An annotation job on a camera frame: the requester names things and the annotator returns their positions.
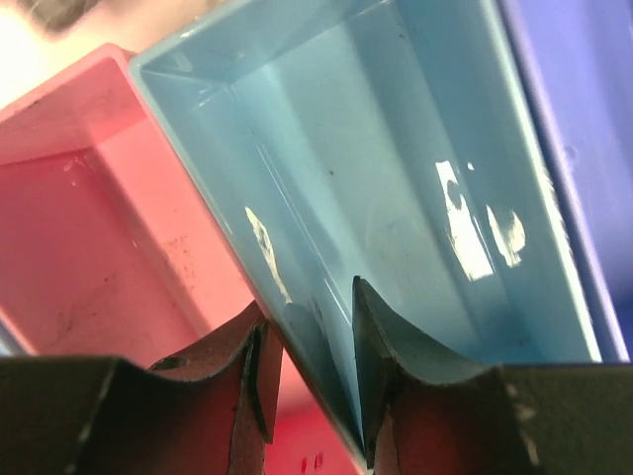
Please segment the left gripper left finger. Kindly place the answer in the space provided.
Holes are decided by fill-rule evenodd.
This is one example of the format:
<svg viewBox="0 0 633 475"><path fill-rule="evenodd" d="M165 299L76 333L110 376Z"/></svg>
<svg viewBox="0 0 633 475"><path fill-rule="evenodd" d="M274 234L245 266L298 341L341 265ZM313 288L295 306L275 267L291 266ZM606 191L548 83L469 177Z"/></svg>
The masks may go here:
<svg viewBox="0 0 633 475"><path fill-rule="evenodd" d="M256 304L149 368L1 361L5 474L260 474L283 348Z"/></svg>

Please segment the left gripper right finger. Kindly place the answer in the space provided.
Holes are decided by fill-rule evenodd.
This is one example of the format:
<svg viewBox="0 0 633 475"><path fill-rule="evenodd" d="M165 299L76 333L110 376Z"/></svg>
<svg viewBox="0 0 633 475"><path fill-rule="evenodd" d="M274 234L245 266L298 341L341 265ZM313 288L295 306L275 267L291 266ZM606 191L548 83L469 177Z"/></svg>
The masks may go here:
<svg viewBox="0 0 633 475"><path fill-rule="evenodd" d="M364 455L377 474L628 474L628 364L487 365L352 284Z"/></svg>

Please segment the pink drawer box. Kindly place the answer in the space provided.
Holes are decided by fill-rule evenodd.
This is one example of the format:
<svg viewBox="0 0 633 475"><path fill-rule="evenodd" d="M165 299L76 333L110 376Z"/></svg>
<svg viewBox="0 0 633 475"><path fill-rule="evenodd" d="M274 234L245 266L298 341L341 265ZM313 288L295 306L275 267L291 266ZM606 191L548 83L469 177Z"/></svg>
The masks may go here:
<svg viewBox="0 0 633 475"><path fill-rule="evenodd" d="M1 361L146 369L255 304L130 58L98 47L1 113ZM356 472L282 352L260 474Z"/></svg>

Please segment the teal blue drawer box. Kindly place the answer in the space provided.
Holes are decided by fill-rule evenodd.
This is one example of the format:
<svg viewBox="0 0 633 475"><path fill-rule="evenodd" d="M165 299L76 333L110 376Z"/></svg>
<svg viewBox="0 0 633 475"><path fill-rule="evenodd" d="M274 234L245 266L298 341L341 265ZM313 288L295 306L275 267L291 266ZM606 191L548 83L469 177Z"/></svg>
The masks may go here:
<svg viewBox="0 0 633 475"><path fill-rule="evenodd" d="M228 1L130 71L355 456L355 277L471 359L602 360L495 2Z"/></svg>

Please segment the purple drawer box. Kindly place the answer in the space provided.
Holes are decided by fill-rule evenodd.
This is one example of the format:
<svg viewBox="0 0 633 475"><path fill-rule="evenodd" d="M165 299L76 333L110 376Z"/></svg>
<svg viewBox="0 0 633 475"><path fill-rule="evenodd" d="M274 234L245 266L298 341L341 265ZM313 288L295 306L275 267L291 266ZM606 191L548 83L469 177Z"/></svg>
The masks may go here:
<svg viewBox="0 0 633 475"><path fill-rule="evenodd" d="M632 358L632 4L499 4L606 361Z"/></svg>

